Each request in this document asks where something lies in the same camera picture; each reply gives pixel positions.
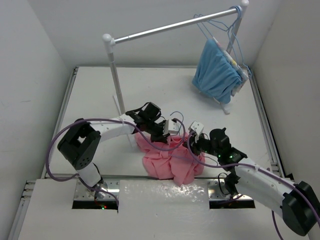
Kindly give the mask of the pink t shirt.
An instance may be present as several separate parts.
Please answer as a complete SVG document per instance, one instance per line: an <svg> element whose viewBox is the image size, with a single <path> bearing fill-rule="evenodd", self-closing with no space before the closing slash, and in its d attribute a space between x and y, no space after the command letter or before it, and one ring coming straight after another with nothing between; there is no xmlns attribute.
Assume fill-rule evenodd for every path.
<svg viewBox="0 0 320 240"><path fill-rule="evenodd" d="M135 141L141 152L144 153L142 164L150 177L159 180L173 179L177 186L187 185L194 181L204 171L204 166L194 160L189 150L178 145L182 140L179 135L167 138L167 143L155 142L154 148L139 133Z"/></svg>

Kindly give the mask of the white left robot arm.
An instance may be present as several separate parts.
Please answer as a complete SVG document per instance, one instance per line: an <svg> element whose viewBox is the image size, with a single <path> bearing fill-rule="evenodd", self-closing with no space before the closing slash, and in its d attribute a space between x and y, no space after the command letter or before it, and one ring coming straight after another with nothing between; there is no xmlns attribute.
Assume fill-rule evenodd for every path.
<svg viewBox="0 0 320 240"><path fill-rule="evenodd" d="M170 134L177 131L176 122L171 119L157 120L161 109L152 102L143 107L127 111L119 117L108 120L78 119L66 132L57 149L73 166L82 181L90 188L102 179L92 163L99 143L139 131L150 134L151 142L167 143Z"/></svg>

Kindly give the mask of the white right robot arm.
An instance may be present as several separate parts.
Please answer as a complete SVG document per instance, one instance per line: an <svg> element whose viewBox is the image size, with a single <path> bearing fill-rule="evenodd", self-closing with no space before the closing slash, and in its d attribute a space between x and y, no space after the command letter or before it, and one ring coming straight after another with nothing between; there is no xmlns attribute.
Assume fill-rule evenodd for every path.
<svg viewBox="0 0 320 240"><path fill-rule="evenodd" d="M313 188L305 181L297 183L259 166L231 145L225 128L213 129L205 138L199 127L190 127L183 145L195 161L201 154L216 157L215 168L229 173L224 185L230 195L253 198L281 217L297 235L306 236L320 223L320 201Z"/></svg>

